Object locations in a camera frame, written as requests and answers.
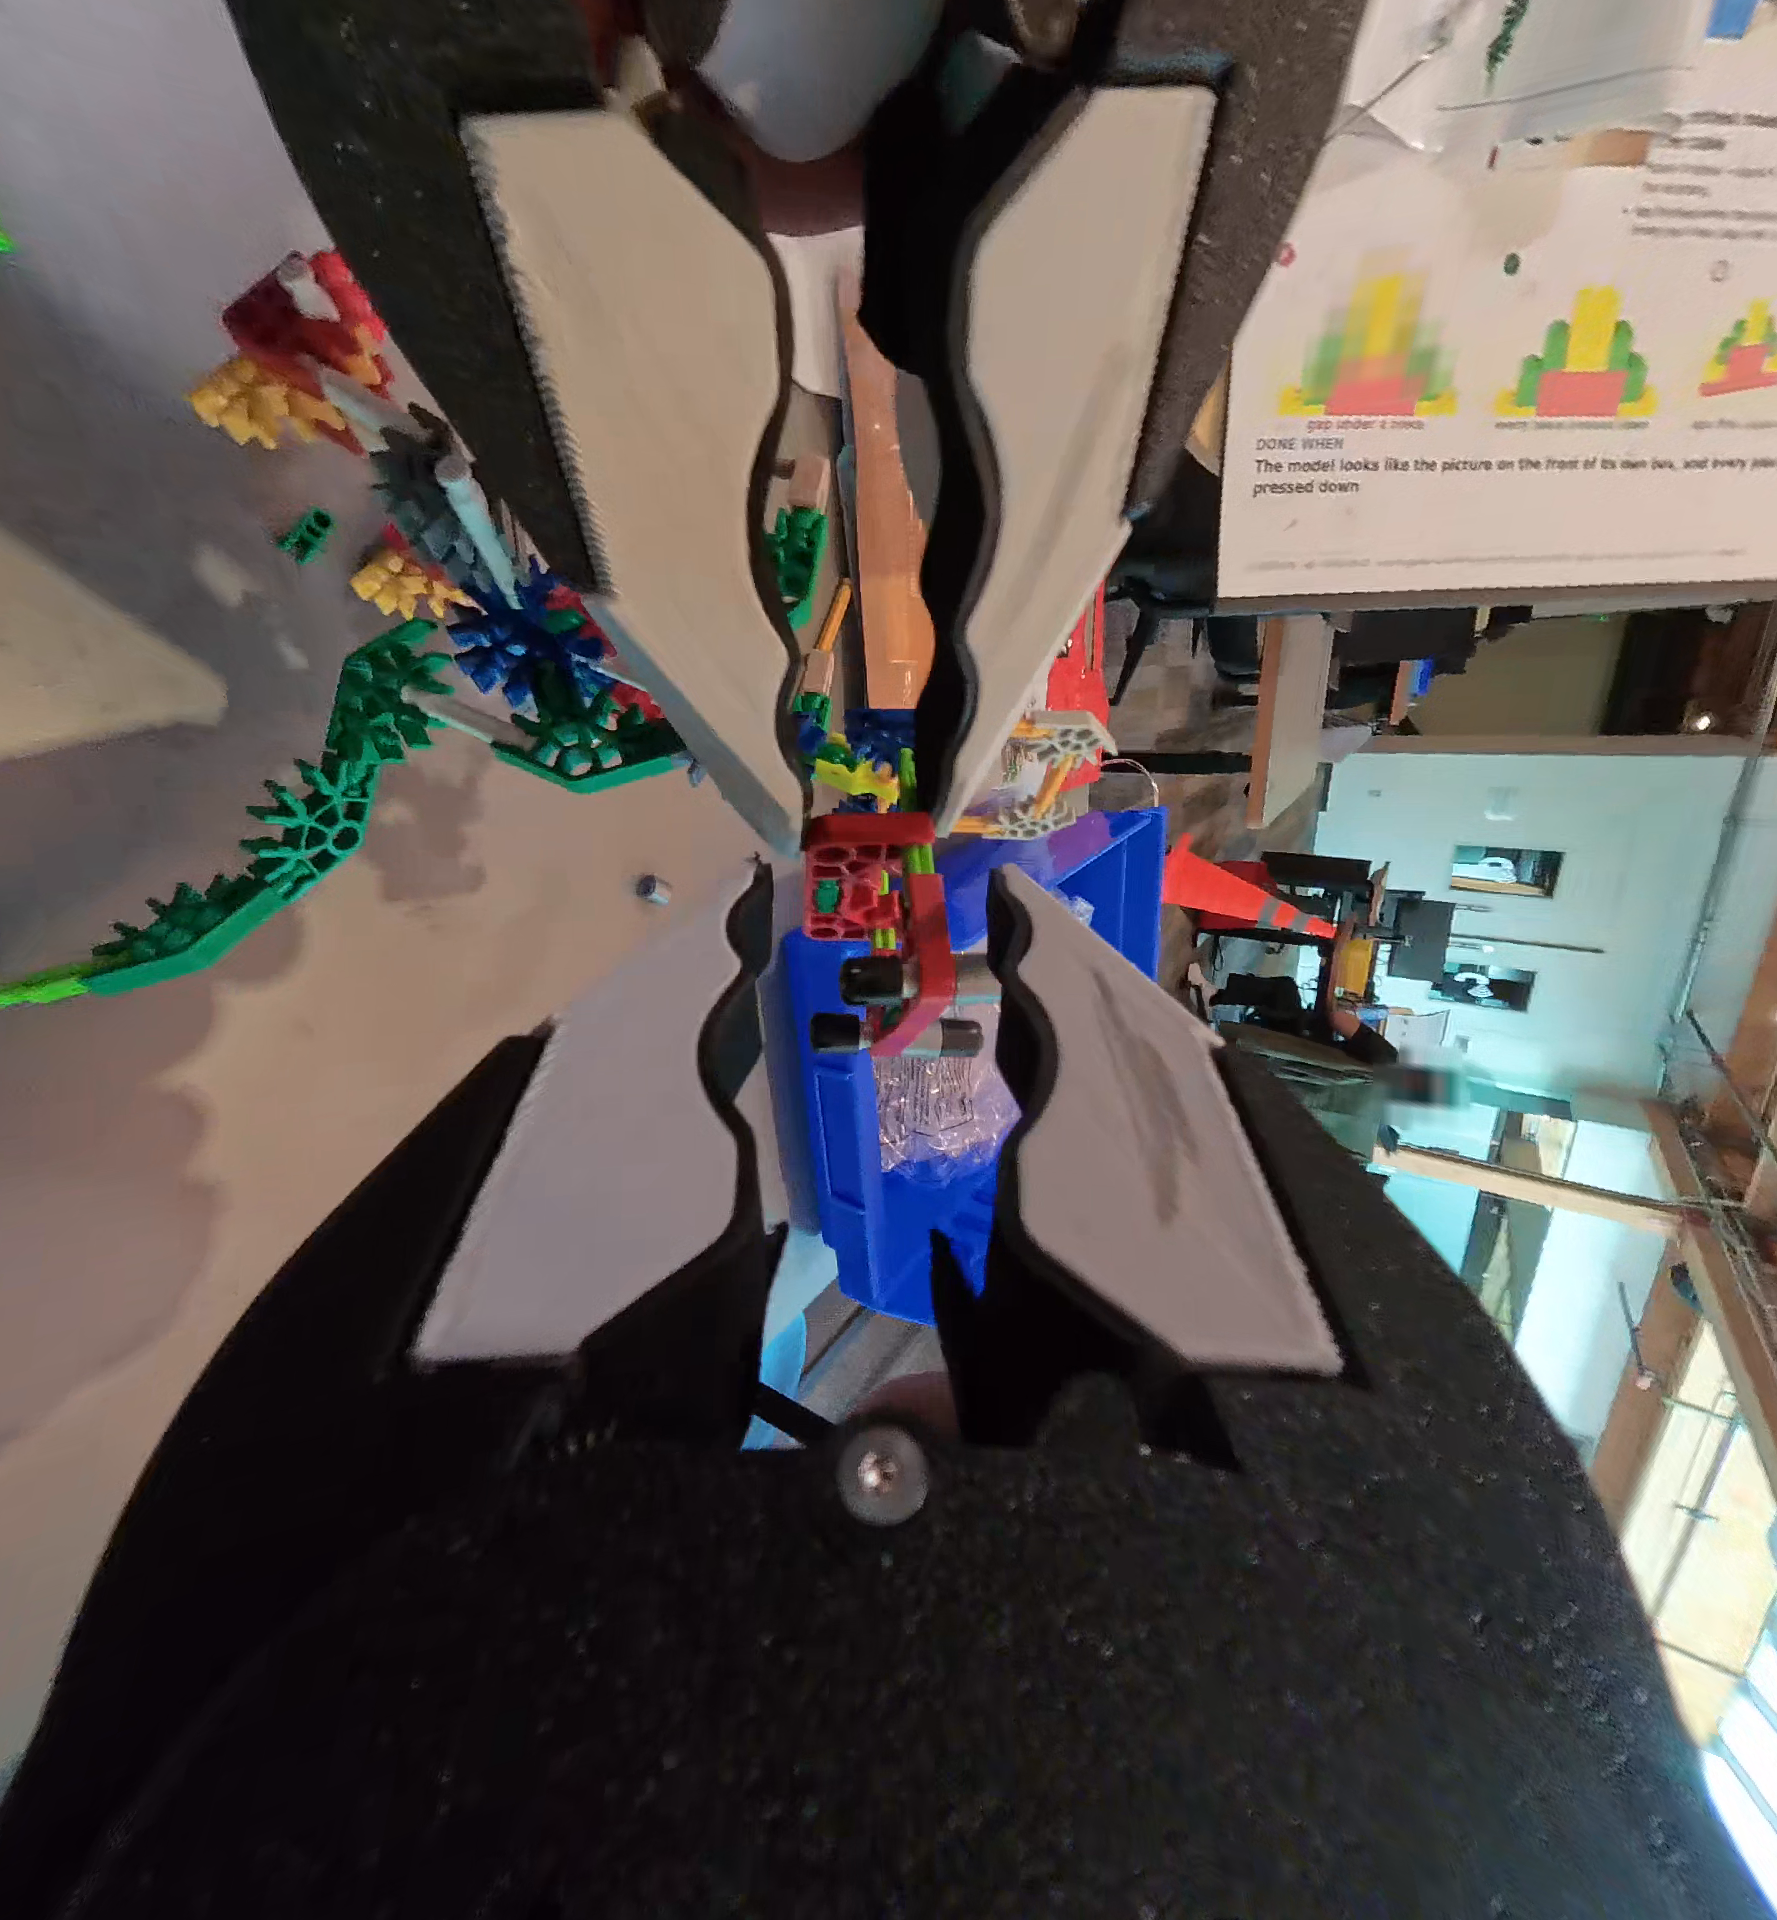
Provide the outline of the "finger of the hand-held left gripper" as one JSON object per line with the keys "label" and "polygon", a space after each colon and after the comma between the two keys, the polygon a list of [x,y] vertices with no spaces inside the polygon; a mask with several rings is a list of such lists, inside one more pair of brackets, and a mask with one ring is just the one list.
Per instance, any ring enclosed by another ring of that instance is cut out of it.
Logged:
{"label": "finger of the hand-held left gripper", "polygon": [[760,530],[793,339],[749,175],[676,106],[478,113],[461,143],[596,614],[745,825],[794,851],[797,640]]}
{"label": "finger of the hand-held left gripper", "polygon": [[1130,529],[1208,84],[998,84],[950,128],[904,84],[864,148],[858,317],[924,393],[918,794],[968,812]]}

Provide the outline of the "clear plastic wrap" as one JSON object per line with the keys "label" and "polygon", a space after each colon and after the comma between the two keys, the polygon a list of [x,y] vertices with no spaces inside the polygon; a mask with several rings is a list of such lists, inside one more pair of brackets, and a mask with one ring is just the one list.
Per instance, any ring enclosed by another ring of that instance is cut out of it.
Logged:
{"label": "clear plastic wrap", "polygon": [[990,1036],[972,1051],[875,1054],[869,1064],[882,1174],[947,1188],[994,1171],[1018,1105]]}

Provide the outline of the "clear picture sleeve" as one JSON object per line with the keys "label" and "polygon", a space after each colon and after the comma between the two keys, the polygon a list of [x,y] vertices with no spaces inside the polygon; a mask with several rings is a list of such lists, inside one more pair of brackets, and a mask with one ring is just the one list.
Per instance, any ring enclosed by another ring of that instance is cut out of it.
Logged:
{"label": "clear picture sleeve", "polygon": [[1441,154],[1669,130],[1708,11],[1693,2],[1371,2],[1331,133]]}

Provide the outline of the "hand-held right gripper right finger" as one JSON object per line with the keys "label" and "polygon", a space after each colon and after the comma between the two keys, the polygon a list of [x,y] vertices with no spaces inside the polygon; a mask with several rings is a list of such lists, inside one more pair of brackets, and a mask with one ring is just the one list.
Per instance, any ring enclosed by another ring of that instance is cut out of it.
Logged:
{"label": "hand-held right gripper right finger", "polygon": [[1337,1378],[1208,1028],[1031,877],[996,873],[987,911],[1018,1252],[1196,1369]]}

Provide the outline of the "blue storage bin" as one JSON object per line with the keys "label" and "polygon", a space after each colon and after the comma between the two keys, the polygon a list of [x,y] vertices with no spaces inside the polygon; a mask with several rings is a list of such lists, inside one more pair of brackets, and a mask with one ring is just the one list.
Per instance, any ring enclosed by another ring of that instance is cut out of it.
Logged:
{"label": "blue storage bin", "polygon": [[[1016,848],[1020,861],[1064,901],[1083,902],[1086,923],[1145,974],[1160,947],[1163,805],[1092,812],[1050,833],[1044,851]],[[1011,1117],[996,1118],[987,1146],[947,1152],[927,1167],[884,1159],[875,1069],[864,1054],[818,1054],[815,1014],[842,1010],[837,971],[858,943],[782,940],[782,965],[797,1030],[797,1077],[818,1230],[835,1257],[835,1278],[855,1304],[929,1324],[929,1239],[945,1235],[964,1275],[981,1283],[996,1207],[996,1159]]]}

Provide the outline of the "white instruction board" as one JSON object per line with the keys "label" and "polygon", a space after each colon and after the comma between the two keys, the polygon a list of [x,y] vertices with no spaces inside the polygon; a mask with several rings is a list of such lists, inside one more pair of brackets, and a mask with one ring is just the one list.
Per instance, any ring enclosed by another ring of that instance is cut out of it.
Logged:
{"label": "white instruction board", "polygon": [[1669,130],[1330,126],[1232,356],[1225,600],[1777,592],[1777,4],[1708,8]]}

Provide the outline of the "orange traffic cone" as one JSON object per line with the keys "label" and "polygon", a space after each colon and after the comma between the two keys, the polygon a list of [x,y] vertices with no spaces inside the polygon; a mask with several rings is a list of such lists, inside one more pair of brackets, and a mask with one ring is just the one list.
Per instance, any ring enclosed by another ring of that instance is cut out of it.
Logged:
{"label": "orange traffic cone", "polygon": [[1330,943],[1337,925],[1286,898],[1263,861],[1214,861],[1174,841],[1163,861],[1163,902],[1185,911],[1197,930],[1270,943]]}

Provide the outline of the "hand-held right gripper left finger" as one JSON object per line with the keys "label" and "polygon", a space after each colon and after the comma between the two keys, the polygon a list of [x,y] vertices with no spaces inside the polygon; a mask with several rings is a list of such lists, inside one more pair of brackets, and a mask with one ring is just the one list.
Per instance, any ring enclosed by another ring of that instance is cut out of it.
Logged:
{"label": "hand-held right gripper left finger", "polygon": [[744,861],[552,1016],[412,1344],[424,1364],[561,1359],[768,1218],[757,986],[775,871]]}

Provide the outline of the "printed toy packaging bag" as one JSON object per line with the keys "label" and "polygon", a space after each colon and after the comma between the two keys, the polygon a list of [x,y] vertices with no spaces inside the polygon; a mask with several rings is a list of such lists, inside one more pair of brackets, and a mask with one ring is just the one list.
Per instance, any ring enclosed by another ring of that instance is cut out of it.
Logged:
{"label": "printed toy packaging bag", "polygon": [[[922,692],[940,693],[929,673],[956,663],[947,635],[951,614],[933,614],[922,597],[920,563],[927,546],[927,513],[915,497],[915,473],[906,452],[918,447],[918,423],[929,423],[922,386],[900,374],[872,341],[858,315],[858,269],[844,269],[835,284],[842,328],[850,438],[855,449],[854,530],[850,554],[855,566],[866,689],[877,705],[916,707]],[[1028,481],[1007,500],[1005,530],[1043,551],[1016,556],[1007,551],[987,573],[991,600],[981,605],[987,620],[978,630],[985,648],[970,659],[972,718],[964,733],[940,719],[940,761],[929,768],[935,808],[957,816],[980,787],[994,779],[994,764],[1011,723],[1031,704],[1028,689],[1070,623],[1092,600],[1125,538],[1115,516],[1080,513],[1060,534],[1050,534],[1044,515],[1049,484]]]}

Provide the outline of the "person's left hand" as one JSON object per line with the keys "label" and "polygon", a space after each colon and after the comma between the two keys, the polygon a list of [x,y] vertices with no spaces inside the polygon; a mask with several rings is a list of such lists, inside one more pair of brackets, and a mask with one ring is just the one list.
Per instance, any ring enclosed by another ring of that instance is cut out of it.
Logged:
{"label": "person's left hand", "polygon": [[756,192],[760,226],[770,233],[823,233],[864,223],[864,148],[844,148],[808,160],[748,148],[745,166]]}

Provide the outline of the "colourful construction toy model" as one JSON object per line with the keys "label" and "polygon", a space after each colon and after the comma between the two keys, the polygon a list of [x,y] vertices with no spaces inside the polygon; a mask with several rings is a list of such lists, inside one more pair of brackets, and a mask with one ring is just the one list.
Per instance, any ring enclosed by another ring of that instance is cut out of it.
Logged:
{"label": "colourful construction toy model", "polygon": [[[286,253],[221,318],[234,356],[189,393],[191,408],[236,443],[274,449],[290,428],[367,459],[386,515],[350,588],[398,623],[348,653],[318,754],[247,809],[257,831],[241,840],[236,873],[180,882],[86,955],[0,981],[0,1010],[110,999],[212,968],[352,860],[384,772],[434,731],[465,731],[504,767],[569,794],[701,776],[592,600],[490,508],[444,420],[391,406],[384,325],[337,252]],[[974,1032],[940,1009],[945,985],[970,997],[968,963],[940,955],[947,894],[935,828],[915,808],[913,709],[835,718],[837,643],[811,659],[815,637],[786,722],[807,779],[837,804],[804,825],[802,930],[861,945],[884,981],[864,986],[851,965],[842,995],[858,1010],[827,1018],[812,1044],[972,1051]]]}

